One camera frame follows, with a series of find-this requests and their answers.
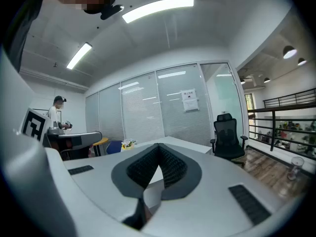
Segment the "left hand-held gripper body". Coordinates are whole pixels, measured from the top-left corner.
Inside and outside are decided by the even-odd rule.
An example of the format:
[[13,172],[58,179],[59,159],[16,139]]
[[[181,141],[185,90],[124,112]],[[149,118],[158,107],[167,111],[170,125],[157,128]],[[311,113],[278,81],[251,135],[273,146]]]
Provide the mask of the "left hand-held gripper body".
[[51,121],[49,117],[28,108],[21,127],[22,134],[33,137],[45,148],[52,148],[60,153],[58,136],[62,135],[62,132],[61,122]]

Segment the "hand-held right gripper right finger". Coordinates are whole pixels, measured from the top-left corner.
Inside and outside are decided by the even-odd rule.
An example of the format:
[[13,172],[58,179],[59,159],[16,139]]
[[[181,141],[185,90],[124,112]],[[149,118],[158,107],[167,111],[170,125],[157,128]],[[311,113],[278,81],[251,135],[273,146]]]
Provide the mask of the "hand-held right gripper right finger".
[[[300,204],[283,201],[234,163],[180,146],[170,148],[195,160],[202,178],[185,198],[162,201],[144,233],[154,237],[267,237],[279,230]],[[270,212],[253,225],[229,187],[242,185]]]

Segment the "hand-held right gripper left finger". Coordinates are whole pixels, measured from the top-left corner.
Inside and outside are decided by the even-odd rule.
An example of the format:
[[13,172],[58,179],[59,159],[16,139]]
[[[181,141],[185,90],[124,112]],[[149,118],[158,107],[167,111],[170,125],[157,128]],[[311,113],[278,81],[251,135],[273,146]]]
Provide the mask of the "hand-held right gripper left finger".
[[[112,181],[111,173],[115,165],[140,153],[153,144],[138,146],[133,150],[106,155],[96,158],[85,158],[64,161],[66,169],[74,169],[91,165],[92,170],[71,175],[83,193],[103,212],[119,222],[133,216],[137,210],[138,199],[124,196]],[[144,203],[142,211],[145,221],[156,212],[160,206],[160,168],[151,176],[146,189],[142,191]]]

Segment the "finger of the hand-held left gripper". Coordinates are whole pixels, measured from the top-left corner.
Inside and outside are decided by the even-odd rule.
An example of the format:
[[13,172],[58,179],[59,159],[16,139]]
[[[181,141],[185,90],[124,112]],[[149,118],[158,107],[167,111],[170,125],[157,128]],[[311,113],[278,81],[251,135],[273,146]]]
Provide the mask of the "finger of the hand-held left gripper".
[[58,136],[58,143],[61,145],[60,150],[79,150],[90,147],[102,139],[99,131],[79,134],[63,134]]

